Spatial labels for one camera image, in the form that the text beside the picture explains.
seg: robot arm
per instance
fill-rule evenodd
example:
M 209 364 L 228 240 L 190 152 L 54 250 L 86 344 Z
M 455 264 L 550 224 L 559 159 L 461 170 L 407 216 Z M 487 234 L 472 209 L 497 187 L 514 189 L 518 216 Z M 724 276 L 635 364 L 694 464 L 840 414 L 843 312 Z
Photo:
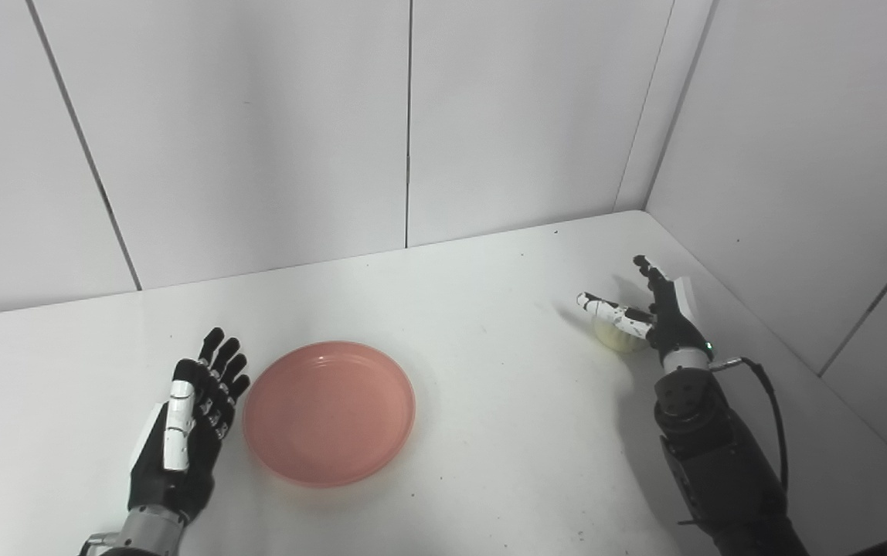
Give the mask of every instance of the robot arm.
M 641 312 L 604 303 L 614 309 L 611 320 L 619 320 L 621 331 L 637 331 L 659 353 L 664 375 L 654 387 L 653 415 L 663 432 L 664 457 L 692 516 L 685 524 L 711 536 L 722 556 L 807 556 L 787 518 L 786 441 L 763 367 L 745 358 L 712 365 L 712 345 L 693 323 L 693 300 L 683 282 L 670 281 L 645 256 L 634 263 L 653 293 L 649 325 Z M 598 316 L 598 307 L 593 310 L 581 298 L 578 303 Z M 780 440 L 779 480 L 713 375 L 739 363 L 750 366 L 770 394 Z
M 176 364 L 168 401 L 131 469 L 128 517 L 117 534 L 90 536 L 80 556 L 175 556 L 182 532 L 210 500 L 221 442 L 250 386 L 240 348 L 214 328 L 199 359 Z

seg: black cable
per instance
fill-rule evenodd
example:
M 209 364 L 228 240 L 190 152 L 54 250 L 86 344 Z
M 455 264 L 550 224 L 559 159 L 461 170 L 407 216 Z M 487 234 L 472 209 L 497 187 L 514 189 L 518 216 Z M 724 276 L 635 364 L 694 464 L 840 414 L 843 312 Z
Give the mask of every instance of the black cable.
M 749 359 L 748 357 L 739 357 L 745 363 L 753 374 L 759 379 L 763 385 L 763 390 L 770 398 L 770 405 L 773 408 L 773 422 L 777 427 L 777 446 L 780 451 L 780 485 L 783 491 L 787 492 L 787 478 L 789 478 L 789 470 L 787 470 L 787 434 L 783 432 L 783 415 L 780 414 L 780 404 L 777 402 L 777 395 L 773 391 L 773 383 L 770 382 L 769 375 L 759 363 Z

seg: wall seam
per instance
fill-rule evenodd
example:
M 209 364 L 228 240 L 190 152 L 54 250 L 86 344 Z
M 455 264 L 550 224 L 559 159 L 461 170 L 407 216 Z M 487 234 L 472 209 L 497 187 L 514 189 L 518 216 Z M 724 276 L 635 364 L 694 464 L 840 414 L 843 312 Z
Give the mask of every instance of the wall seam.
M 34 0 L 25 0 L 28 6 L 28 13 L 31 14 L 31 21 L 35 25 L 35 31 L 38 32 L 38 39 L 42 43 L 45 50 L 45 56 L 48 57 L 49 66 L 52 67 L 52 75 L 56 78 L 56 84 L 59 86 L 59 94 L 62 95 L 63 102 L 66 104 L 66 112 L 69 113 L 70 120 L 73 122 L 73 129 L 76 131 L 76 138 L 80 141 L 80 148 L 83 149 L 83 156 L 87 159 L 87 166 L 93 175 L 93 183 L 97 186 L 97 193 L 100 194 L 100 200 L 107 210 L 107 217 L 110 221 L 117 244 L 120 246 L 121 254 L 124 256 L 124 262 L 128 266 L 128 272 L 131 273 L 131 280 L 134 282 L 135 289 L 141 291 L 141 281 L 138 279 L 138 272 L 135 270 L 131 254 L 128 252 L 128 246 L 124 242 L 124 236 L 121 235 L 121 228 L 117 224 L 117 218 L 114 210 L 110 205 L 110 199 L 107 197 L 107 188 L 100 180 L 100 172 L 97 171 L 97 163 L 93 161 L 93 154 L 90 152 L 90 145 L 87 144 L 87 136 L 83 133 L 83 127 L 80 126 L 80 119 L 76 116 L 76 109 L 73 108 L 73 100 L 70 99 L 69 91 L 66 88 L 66 81 L 63 81 L 62 73 L 59 73 L 59 64 L 56 61 L 55 54 L 52 52 L 52 46 L 45 35 L 45 28 L 42 20 L 38 16 L 38 10 L 35 8 Z

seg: white tabletop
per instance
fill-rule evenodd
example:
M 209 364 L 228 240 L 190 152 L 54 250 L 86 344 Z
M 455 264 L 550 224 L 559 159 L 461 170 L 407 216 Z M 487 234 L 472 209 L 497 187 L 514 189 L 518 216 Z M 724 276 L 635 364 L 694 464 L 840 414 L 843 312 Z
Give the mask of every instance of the white tabletop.
M 608 351 L 574 306 L 583 290 L 648 303 L 637 253 L 691 276 L 719 357 L 765 364 L 812 556 L 884 541 L 885 444 L 649 215 L 623 212 L 0 314 L 0 555 L 72 554 L 119 527 L 142 422 L 214 325 L 252 378 L 303 344 L 370 344 L 406 370 L 418 415 L 387 468 L 330 490 L 257 468 L 239 418 L 183 556 L 715 554 L 676 524 L 655 354 Z M 776 461 L 762 388 L 720 380 Z

